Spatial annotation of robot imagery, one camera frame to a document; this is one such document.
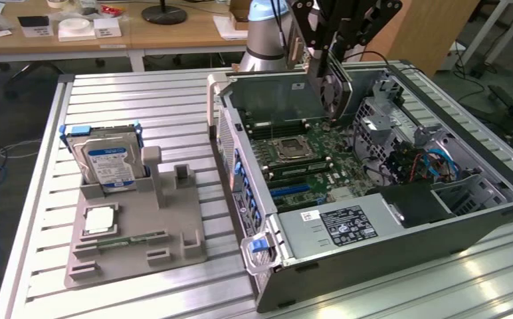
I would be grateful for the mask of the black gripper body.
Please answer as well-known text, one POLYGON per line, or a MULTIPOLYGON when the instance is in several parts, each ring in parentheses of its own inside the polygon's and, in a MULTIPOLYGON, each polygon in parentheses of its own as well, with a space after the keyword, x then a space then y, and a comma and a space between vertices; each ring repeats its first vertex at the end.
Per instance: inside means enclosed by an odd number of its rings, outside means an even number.
POLYGON ((320 25, 328 31, 336 31, 343 21, 362 23, 367 11, 374 6, 370 0, 318 0, 320 25))

